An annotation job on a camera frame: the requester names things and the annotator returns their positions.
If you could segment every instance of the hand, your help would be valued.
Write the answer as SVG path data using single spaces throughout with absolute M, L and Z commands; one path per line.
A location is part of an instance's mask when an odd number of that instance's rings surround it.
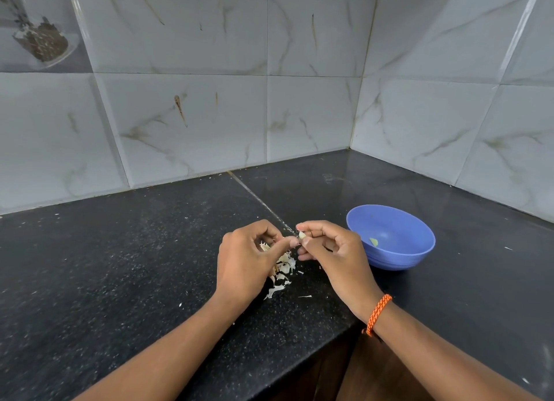
M 269 251 L 259 249 L 260 239 L 272 245 Z M 216 294 L 244 311 L 261 292 L 279 257 L 298 244 L 296 237 L 283 238 L 266 220 L 226 233 L 217 257 Z
M 307 235 L 298 259 L 319 261 L 338 297 L 367 322 L 383 292 L 373 278 L 360 236 L 327 221 L 299 223 L 296 229 Z

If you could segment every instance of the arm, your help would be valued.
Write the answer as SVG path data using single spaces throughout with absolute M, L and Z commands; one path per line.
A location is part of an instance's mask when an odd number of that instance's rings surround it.
M 273 243 L 260 252 L 256 241 Z M 268 221 L 228 233 L 219 247 L 217 288 L 183 324 L 94 384 L 75 401 L 173 401 L 214 345 L 260 293 L 277 259 L 298 244 Z
M 302 240 L 299 259 L 317 259 L 338 296 L 367 323 L 383 292 L 373 278 L 360 237 L 325 221 L 300 223 L 297 229 L 308 235 Z M 392 302 L 373 330 L 437 401 L 538 400 Z

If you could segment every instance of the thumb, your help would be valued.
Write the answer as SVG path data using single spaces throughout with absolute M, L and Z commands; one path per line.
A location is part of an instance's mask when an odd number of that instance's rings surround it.
M 317 261 L 319 261 L 324 269 L 326 266 L 329 266 L 329 263 L 332 263 L 333 258 L 335 258 L 333 253 L 327 251 L 327 249 L 323 246 L 322 239 L 305 237 L 302 239 L 302 246 L 306 248 L 306 251 L 313 255 Z
M 289 249 L 293 247 L 293 239 L 297 241 L 295 237 L 283 238 L 280 241 L 274 243 L 270 249 L 264 252 L 263 256 L 267 259 L 267 263 L 270 265 L 274 265 L 284 253 L 286 253 Z

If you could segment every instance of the left hand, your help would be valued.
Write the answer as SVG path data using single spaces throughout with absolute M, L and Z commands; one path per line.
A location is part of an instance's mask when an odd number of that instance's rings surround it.
M 257 245 L 260 239 L 272 248 L 261 251 Z M 267 220 L 226 233 L 217 258 L 216 293 L 245 310 L 261 292 L 279 257 L 298 244 L 296 237 L 284 238 Z

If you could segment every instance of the forearm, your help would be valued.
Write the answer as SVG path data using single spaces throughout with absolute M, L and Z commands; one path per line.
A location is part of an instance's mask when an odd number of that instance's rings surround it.
M 75 401 L 173 401 L 242 313 L 217 293 L 198 312 Z
M 374 331 L 437 401 L 538 400 L 391 302 Z

